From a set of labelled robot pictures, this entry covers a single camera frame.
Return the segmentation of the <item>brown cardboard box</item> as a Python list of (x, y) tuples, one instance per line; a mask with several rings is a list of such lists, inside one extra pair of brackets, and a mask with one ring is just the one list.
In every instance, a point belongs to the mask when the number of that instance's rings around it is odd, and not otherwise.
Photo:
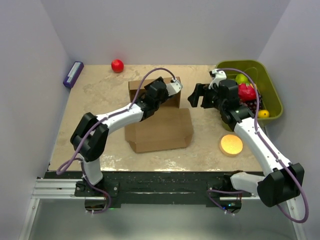
[(180, 107), (181, 93), (161, 104), (146, 120), (124, 127), (124, 138), (135, 153), (181, 149), (191, 144), (194, 128), (190, 110)]

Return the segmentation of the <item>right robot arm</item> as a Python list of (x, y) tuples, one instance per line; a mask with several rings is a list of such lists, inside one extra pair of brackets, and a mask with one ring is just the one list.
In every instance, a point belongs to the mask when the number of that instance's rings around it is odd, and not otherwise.
[(268, 139), (252, 111), (240, 103), (235, 81), (226, 79), (213, 86), (197, 83), (187, 100), (195, 108), (200, 97), (203, 98), (202, 108), (219, 110), (222, 121), (248, 145), (263, 171), (262, 176), (240, 170), (230, 173), (228, 181), (222, 185), (227, 196), (245, 191), (258, 195), (267, 207), (305, 196), (302, 189), (304, 168), (299, 163), (291, 163)]

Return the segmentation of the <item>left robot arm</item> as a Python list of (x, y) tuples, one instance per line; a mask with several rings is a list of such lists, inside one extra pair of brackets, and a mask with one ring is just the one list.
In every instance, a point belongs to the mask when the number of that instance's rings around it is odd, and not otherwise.
[(70, 138), (74, 150), (83, 160), (84, 175), (87, 177), (85, 189), (92, 196), (99, 196), (104, 190), (100, 156), (105, 150), (108, 136), (127, 125), (151, 117), (170, 98), (162, 77), (147, 84), (144, 89), (144, 93), (123, 108), (100, 116), (86, 113)]

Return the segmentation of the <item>purple rectangular box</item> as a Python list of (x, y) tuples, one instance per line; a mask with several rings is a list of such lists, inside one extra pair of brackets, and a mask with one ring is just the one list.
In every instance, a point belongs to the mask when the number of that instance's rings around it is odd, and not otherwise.
[(83, 62), (75, 61), (72, 67), (70, 68), (68, 74), (64, 78), (63, 85), (68, 89), (72, 89), (78, 77), (80, 76), (80, 73), (82, 72), (83, 68), (84, 68)]

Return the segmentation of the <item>green lime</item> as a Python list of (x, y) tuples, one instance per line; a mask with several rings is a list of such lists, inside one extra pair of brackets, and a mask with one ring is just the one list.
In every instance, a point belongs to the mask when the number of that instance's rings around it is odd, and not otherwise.
[(249, 79), (242, 73), (239, 73), (236, 75), (235, 81), (237, 82), (238, 85), (250, 83)]

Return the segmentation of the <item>red apple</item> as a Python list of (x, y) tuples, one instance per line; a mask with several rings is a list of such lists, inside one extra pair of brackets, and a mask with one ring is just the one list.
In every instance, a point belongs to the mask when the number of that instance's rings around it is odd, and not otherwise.
[(115, 73), (121, 73), (124, 70), (124, 63), (120, 59), (114, 59), (111, 62), (111, 68)]

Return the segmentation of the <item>purple grape bunch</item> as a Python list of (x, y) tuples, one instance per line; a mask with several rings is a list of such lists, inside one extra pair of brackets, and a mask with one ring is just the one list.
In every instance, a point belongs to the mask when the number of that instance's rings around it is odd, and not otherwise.
[(248, 107), (251, 112), (253, 114), (255, 114), (257, 111), (262, 110), (263, 107), (263, 100), (262, 100), (262, 96), (260, 94), (258, 94), (258, 98), (259, 98), (259, 108), (257, 108), (257, 99), (253, 99), (253, 100), (249, 100), (249, 101), (243, 101), (242, 99), (240, 100), (240, 103), (246, 107)]

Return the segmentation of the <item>round yellow biscuit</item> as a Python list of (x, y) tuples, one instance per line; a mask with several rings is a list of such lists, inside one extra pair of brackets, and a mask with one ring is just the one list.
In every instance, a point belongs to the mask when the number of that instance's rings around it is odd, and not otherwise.
[(242, 140), (233, 134), (223, 136), (219, 142), (221, 152), (228, 157), (236, 157), (243, 150)]

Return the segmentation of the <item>green plastic bin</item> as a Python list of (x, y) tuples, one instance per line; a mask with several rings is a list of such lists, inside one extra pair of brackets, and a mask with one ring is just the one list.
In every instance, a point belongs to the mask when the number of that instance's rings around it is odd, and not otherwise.
[(255, 83), (261, 95), (262, 109), (269, 112), (269, 117), (259, 118), (258, 123), (265, 127), (277, 120), (283, 114), (283, 105), (278, 96), (276, 88), (270, 78), (265, 66), (257, 60), (227, 60), (221, 61), (216, 65), (217, 69), (233, 68), (248, 74)]

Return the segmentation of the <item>yellow mango lower right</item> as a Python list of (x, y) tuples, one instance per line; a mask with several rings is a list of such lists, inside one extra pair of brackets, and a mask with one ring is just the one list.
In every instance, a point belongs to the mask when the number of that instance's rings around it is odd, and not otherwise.
[(270, 117), (270, 113), (266, 109), (261, 109), (261, 110), (258, 111), (257, 117), (259, 119), (269, 118)]

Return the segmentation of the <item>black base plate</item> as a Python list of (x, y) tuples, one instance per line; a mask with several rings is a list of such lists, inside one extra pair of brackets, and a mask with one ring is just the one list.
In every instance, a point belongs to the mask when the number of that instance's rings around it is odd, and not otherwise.
[(49, 171), (44, 179), (71, 183), (72, 194), (84, 198), (85, 209), (94, 214), (125, 204), (216, 207), (228, 192), (231, 200), (221, 206), (234, 213), (242, 206), (241, 198), (249, 196), (228, 186), (228, 172), (104, 171), (102, 175), (96, 185), (87, 183), (79, 171), (61, 175)]

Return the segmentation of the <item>aluminium rail frame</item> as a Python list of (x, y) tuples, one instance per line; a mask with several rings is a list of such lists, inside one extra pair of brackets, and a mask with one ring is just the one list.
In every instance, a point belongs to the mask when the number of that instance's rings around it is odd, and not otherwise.
[(276, 207), (266, 207), (253, 193), (241, 198), (235, 212), (215, 207), (179, 204), (124, 204), (91, 214), (85, 199), (75, 197), (72, 184), (40, 178), (36, 181), (22, 240), (304, 240), (303, 226)]

